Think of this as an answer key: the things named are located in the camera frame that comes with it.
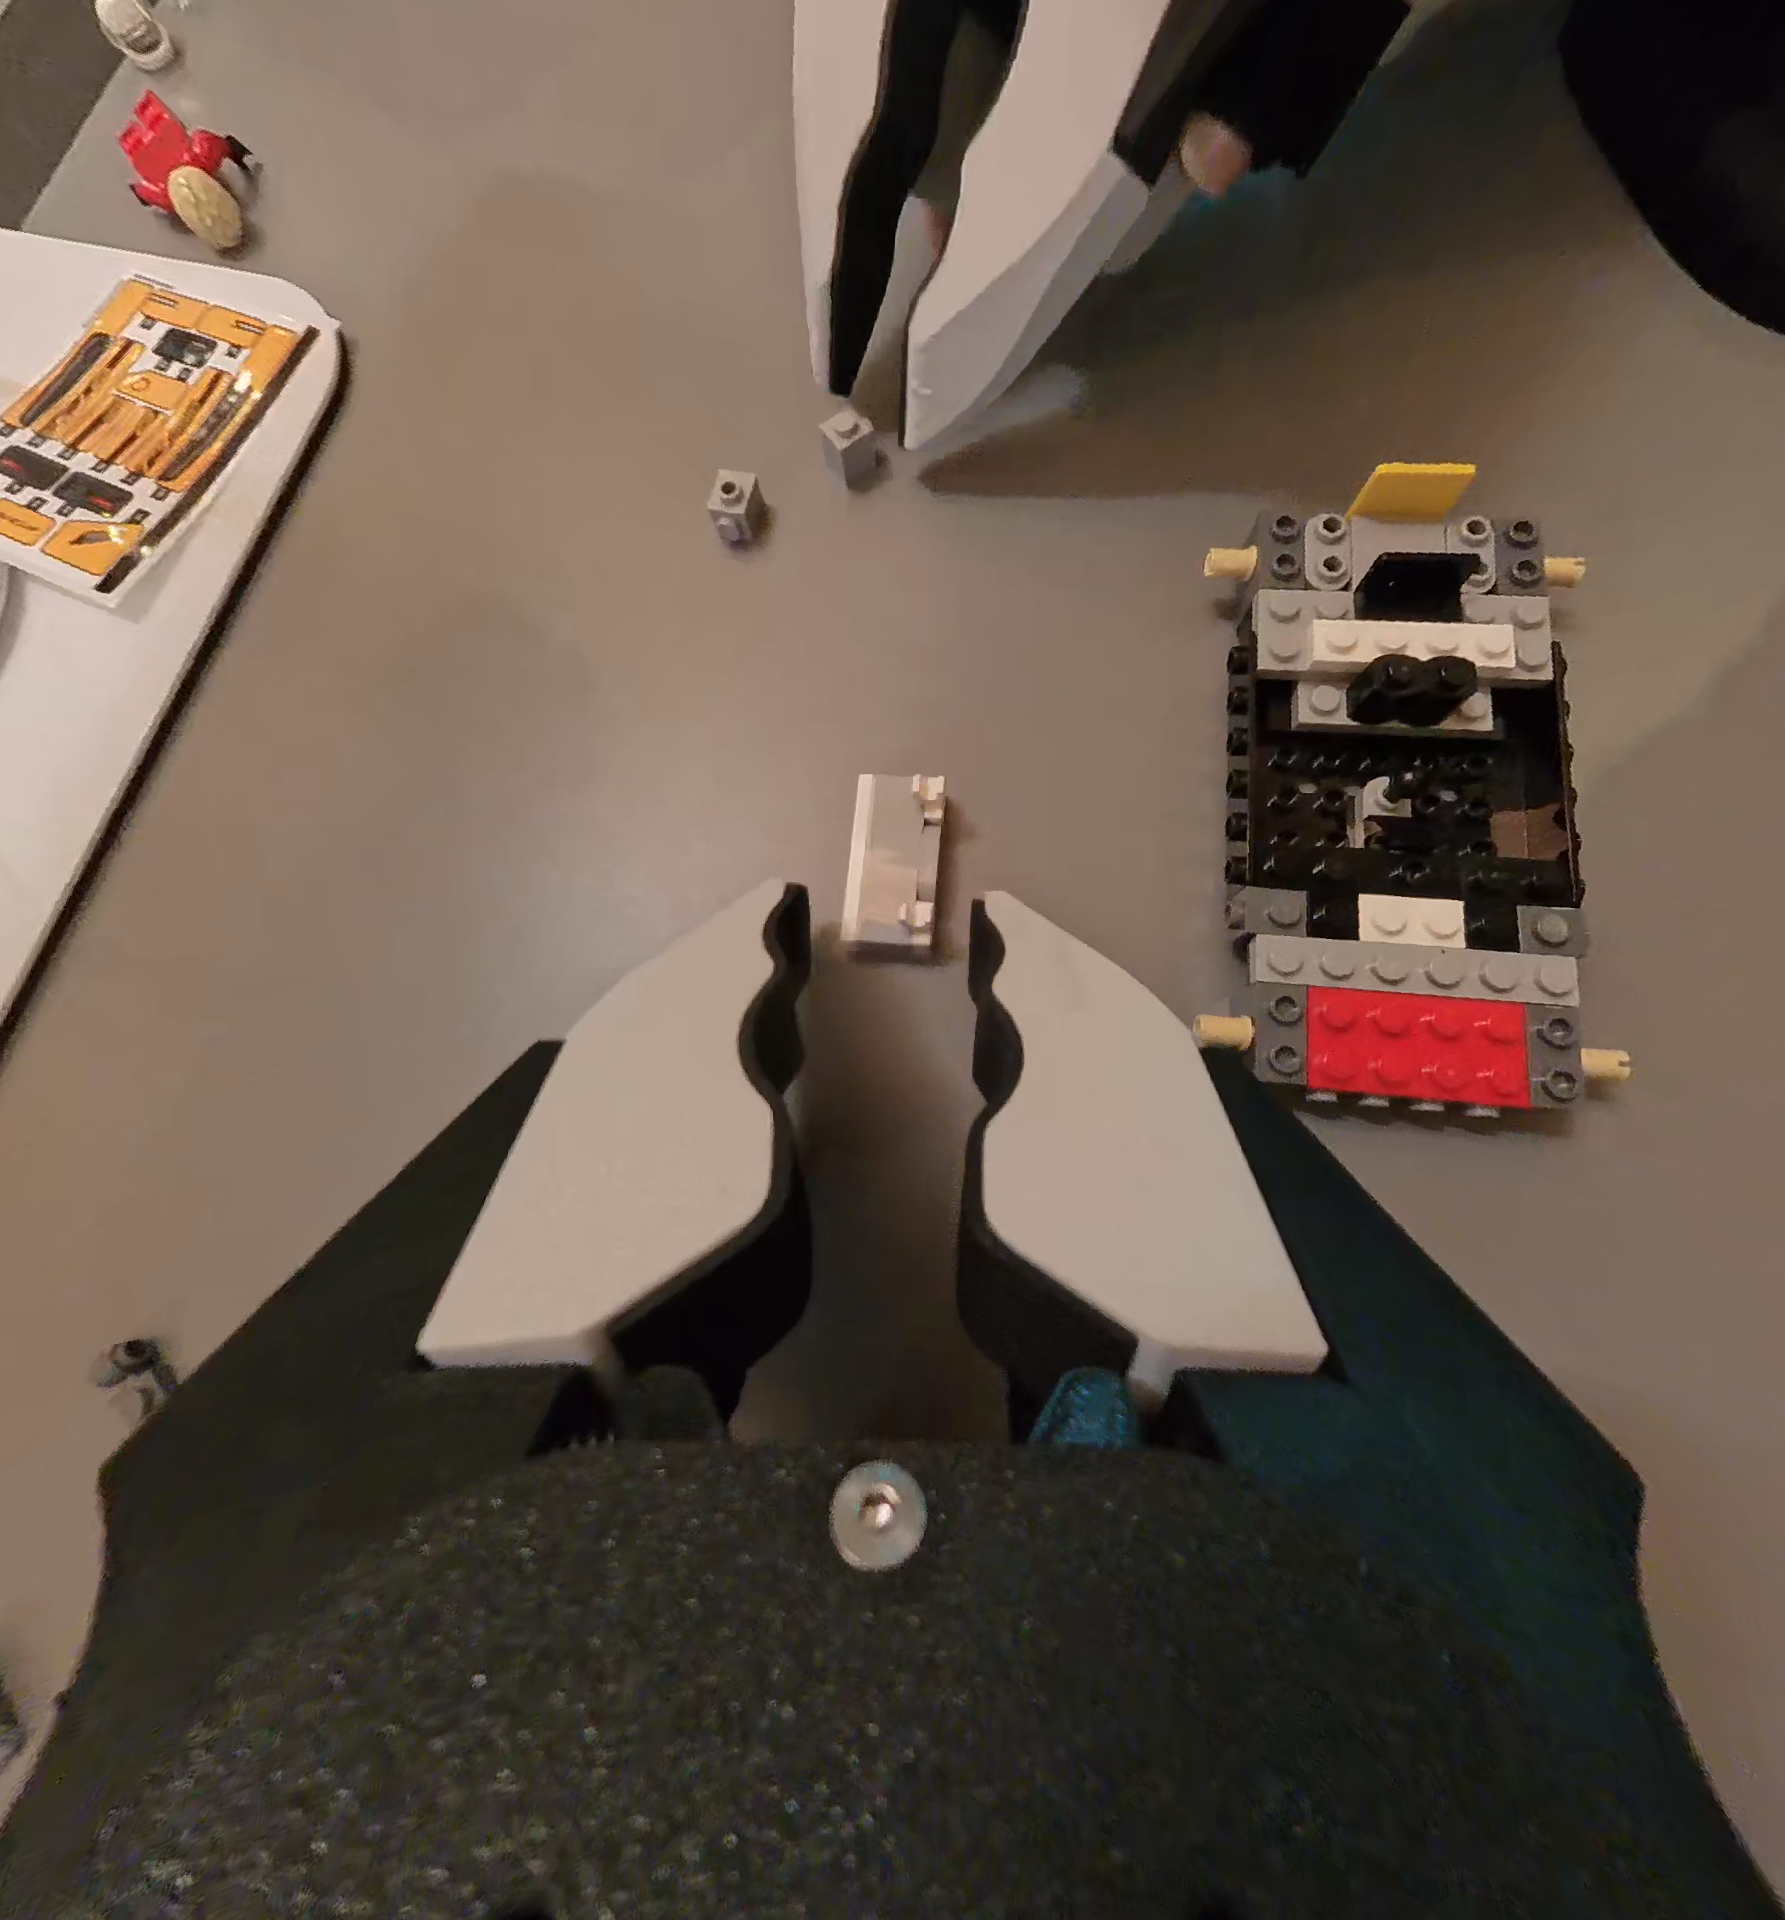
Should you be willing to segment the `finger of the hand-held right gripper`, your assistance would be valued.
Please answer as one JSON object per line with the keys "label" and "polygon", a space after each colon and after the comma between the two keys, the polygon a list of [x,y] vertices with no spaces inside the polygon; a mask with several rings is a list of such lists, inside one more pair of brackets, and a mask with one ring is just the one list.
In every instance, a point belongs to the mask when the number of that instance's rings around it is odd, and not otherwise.
{"label": "finger of the hand-held right gripper", "polygon": [[808,362],[851,397],[919,199],[944,303],[967,318],[1030,249],[1032,163],[1008,104],[1024,3],[810,1],[792,7],[792,120]]}
{"label": "finger of the hand-held right gripper", "polygon": [[1166,1],[1030,1],[968,141],[948,243],[904,330],[906,449],[941,449],[1044,348],[1095,276],[1121,271],[1187,197],[1117,145]]}

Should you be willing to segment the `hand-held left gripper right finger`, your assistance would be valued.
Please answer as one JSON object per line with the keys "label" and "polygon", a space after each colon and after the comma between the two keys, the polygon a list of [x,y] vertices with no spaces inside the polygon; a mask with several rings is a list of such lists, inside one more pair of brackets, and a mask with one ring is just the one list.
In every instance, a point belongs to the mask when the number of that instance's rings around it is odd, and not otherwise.
{"label": "hand-held left gripper right finger", "polygon": [[1016,893],[974,901],[970,936],[981,1350],[1011,1380],[1314,1372],[1327,1337],[1187,1023]]}

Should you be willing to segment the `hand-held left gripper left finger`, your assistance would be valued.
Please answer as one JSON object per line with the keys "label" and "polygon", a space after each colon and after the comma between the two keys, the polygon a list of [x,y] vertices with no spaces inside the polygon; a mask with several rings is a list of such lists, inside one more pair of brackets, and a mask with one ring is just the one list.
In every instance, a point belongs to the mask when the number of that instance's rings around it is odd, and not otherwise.
{"label": "hand-held left gripper left finger", "polygon": [[497,1168],[418,1353],[435,1367],[748,1368],[804,1310],[753,1297],[798,1177],[808,890],[765,879],[575,1019]]}

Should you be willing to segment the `light grey brick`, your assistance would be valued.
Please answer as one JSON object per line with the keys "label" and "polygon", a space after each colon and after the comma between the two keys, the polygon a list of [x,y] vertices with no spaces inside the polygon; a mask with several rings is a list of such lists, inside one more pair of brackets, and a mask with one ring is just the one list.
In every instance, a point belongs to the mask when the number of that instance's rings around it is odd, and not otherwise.
{"label": "light grey brick", "polygon": [[860,774],[839,942],[850,954],[931,957],[944,774]]}

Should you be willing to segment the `grey desk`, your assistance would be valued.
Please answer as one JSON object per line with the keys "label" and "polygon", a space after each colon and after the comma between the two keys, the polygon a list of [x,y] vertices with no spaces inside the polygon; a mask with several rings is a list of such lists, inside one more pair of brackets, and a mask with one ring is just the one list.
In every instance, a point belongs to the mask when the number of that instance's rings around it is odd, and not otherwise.
{"label": "grey desk", "polygon": [[[967,906],[1224,1002],[1199,578],[1383,458],[1584,554],[1592,1034],[1556,1130],[1312,1115],[1647,1480],[1662,1664],[1785,1898],[1785,339],[1651,243],[1550,64],[1453,3],[1284,192],[1179,221],[1036,430],[851,496],[808,378],[790,7],[215,3],[183,109],[350,386],[0,1056],[0,1659],[46,1726],[97,1587],[97,1357],[230,1333],[621,973],[766,875],[837,914],[858,773],[945,773],[940,968],[802,1000],[817,1279],[743,1436],[974,1436],[951,1310]],[[759,475],[757,545],[718,469]]]}

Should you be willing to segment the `person's right hand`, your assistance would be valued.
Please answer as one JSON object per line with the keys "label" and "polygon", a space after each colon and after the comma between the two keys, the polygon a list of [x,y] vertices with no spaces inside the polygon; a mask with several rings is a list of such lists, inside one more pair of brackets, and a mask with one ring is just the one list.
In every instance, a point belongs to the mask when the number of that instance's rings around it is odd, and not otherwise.
{"label": "person's right hand", "polygon": [[1253,144],[1206,110],[1192,110],[1174,153],[1185,179],[1206,199],[1233,188],[1254,163]]}

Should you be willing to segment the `toy car chassis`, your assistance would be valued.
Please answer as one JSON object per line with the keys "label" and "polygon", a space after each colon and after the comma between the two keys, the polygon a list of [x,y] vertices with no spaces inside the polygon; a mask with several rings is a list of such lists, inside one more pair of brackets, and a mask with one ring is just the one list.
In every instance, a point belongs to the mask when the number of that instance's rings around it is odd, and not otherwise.
{"label": "toy car chassis", "polygon": [[1587,1041],[1592,940],[1552,597],[1586,573],[1468,462],[1377,464],[1203,560],[1225,657],[1225,925],[1203,1049],[1312,1105],[1479,1121],[1631,1078]]}

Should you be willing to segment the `beige round toy piece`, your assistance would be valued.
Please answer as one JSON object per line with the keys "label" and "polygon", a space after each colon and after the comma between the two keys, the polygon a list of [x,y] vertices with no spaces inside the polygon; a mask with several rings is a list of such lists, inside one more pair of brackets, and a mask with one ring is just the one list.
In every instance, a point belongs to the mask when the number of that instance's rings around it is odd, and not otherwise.
{"label": "beige round toy piece", "polygon": [[165,199],[170,216],[211,252],[232,254],[243,249],[245,212],[232,188],[206,166],[172,166],[165,179]]}

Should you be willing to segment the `red toy piece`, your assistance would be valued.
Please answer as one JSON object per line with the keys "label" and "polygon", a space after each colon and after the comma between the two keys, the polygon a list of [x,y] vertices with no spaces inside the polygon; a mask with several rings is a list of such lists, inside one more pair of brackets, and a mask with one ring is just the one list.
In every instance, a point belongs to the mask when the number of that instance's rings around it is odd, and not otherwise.
{"label": "red toy piece", "polygon": [[174,212],[170,177],[178,169],[197,169],[209,180],[221,183],[221,169],[235,166],[249,177],[251,149],[230,133],[190,130],[154,91],[140,92],[126,125],[117,133],[117,147],[132,169],[133,197],[165,214]]}

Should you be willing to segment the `orange sticker sheet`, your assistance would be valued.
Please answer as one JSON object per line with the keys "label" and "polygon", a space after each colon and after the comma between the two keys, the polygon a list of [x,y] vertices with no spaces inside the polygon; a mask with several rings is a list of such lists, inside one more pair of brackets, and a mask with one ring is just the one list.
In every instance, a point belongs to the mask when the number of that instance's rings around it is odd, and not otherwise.
{"label": "orange sticker sheet", "polygon": [[128,276],[0,404],[0,563],[112,605],[232,467],[319,329]]}

